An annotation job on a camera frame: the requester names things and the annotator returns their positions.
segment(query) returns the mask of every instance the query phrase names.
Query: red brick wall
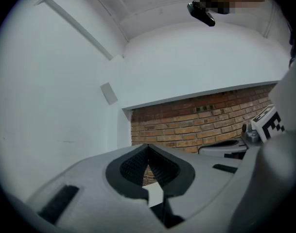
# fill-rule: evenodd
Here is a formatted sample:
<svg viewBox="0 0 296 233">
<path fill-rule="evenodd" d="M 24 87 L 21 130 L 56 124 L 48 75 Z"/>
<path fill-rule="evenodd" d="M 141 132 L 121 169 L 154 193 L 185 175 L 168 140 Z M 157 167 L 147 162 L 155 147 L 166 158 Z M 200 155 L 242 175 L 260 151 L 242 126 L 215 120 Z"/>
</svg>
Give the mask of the red brick wall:
<svg viewBox="0 0 296 233">
<path fill-rule="evenodd" d="M 196 153 L 202 144 L 241 135 L 242 125 L 271 104 L 274 85 L 257 86 L 135 109 L 132 144 L 154 143 Z M 144 184 L 154 183 L 150 169 Z"/>
</svg>

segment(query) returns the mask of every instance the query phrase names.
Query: white ceiling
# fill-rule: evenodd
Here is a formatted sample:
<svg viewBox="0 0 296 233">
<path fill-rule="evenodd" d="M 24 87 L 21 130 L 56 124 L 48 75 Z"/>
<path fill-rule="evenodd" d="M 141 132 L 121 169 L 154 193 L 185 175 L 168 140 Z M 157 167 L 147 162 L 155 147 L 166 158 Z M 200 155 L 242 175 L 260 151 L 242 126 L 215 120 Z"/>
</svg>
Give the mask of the white ceiling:
<svg viewBox="0 0 296 233">
<path fill-rule="evenodd" d="M 192 0 L 100 0 L 112 14 L 128 40 L 160 27 L 197 21 L 188 12 Z M 236 9 L 229 15 L 212 12 L 216 23 L 225 22 L 248 27 L 266 35 L 270 21 L 277 41 L 289 49 L 289 32 L 285 19 L 273 0 L 266 0 L 258 8 Z"/>
</svg>

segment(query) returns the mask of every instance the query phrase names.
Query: black camera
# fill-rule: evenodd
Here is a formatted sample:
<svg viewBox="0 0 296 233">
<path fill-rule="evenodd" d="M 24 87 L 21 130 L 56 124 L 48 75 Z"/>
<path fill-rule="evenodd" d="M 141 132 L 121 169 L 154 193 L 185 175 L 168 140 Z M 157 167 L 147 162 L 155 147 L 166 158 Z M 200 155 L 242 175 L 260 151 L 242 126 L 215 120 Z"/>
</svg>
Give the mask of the black camera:
<svg viewBox="0 0 296 233">
<path fill-rule="evenodd" d="M 199 2 L 193 1 L 188 4 L 188 10 L 191 16 L 194 18 L 204 22 L 210 27 L 215 26 L 215 20 L 208 12 L 207 8 L 202 8 Z"/>
</svg>

